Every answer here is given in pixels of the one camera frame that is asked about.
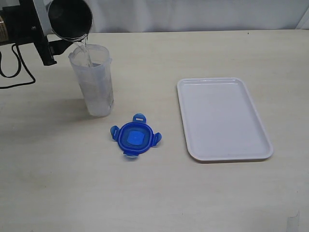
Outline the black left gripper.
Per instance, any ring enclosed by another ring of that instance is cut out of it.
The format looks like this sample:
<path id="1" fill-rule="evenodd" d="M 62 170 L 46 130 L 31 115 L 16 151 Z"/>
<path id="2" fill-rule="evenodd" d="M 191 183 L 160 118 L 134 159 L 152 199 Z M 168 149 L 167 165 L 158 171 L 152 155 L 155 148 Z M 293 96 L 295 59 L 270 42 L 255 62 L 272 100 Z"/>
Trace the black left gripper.
<path id="1" fill-rule="evenodd" d="M 18 5 L 3 7 L 0 11 L 0 44 L 35 45 L 45 66 L 56 64 L 53 56 L 63 54 L 73 42 L 49 42 L 52 32 L 47 8 L 42 0 L 20 0 Z"/>

